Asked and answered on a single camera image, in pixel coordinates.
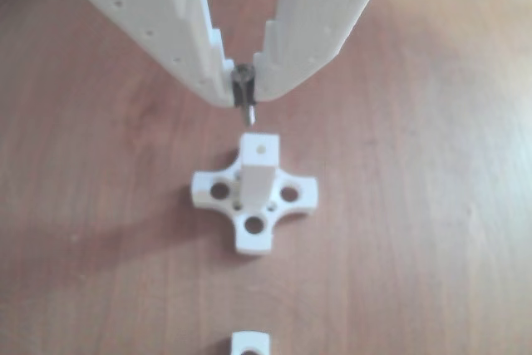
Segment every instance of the white plastic part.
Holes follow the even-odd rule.
[[[311,214],[318,206],[316,178],[289,175],[278,164],[278,135],[244,133],[239,156],[229,168],[194,173],[190,191],[195,207],[217,210],[233,221],[235,247],[241,254],[269,253],[279,219],[292,213]],[[212,193],[217,184],[229,189],[220,199]],[[250,230],[252,222],[262,224],[262,229]]]
[[[207,0],[90,0],[191,91],[215,106],[234,104],[222,36]],[[291,91],[340,51],[369,0],[278,0],[254,55],[255,100]]]
[[[207,0],[90,0],[171,75],[215,106],[233,106],[222,35]]]
[[[278,0],[255,53],[255,99],[276,99],[329,63],[369,0]]]
[[[235,332],[231,336],[231,355],[247,351],[257,355],[269,355],[269,334],[261,332]]]

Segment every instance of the round hole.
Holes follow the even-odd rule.
[[[299,193],[293,187],[284,187],[281,190],[281,197],[283,198],[283,200],[289,203],[293,203],[295,200],[298,199]]]
[[[217,183],[210,188],[210,195],[213,199],[224,200],[229,195],[229,187],[225,183]]]
[[[259,234],[264,230],[264,222],[256,216],[251,216],[246,219],[244,227],[251,234]]]

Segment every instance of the metal bolt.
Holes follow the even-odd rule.
[[[238,64],[231,72],[234,106],[240,107],[244,124],[255,123],[255,68],[253,64]]]

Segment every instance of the tabletop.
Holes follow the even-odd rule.
[[[250,62],[276,0],[209,0]],[[245,132],[87,0],[0,0],[0,353],[532,353],[532,0],[371,0],[258,105],[319,206],[234,251],[190,200]]]

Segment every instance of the wooden table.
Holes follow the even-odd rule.
[[[276,0],[211,0],[250,61]],[[190,177],[244,131],[86,0],[0,0],[0,353],[532,353],[532,0],[371,0],[256,131],[320,205],[234,253]]]

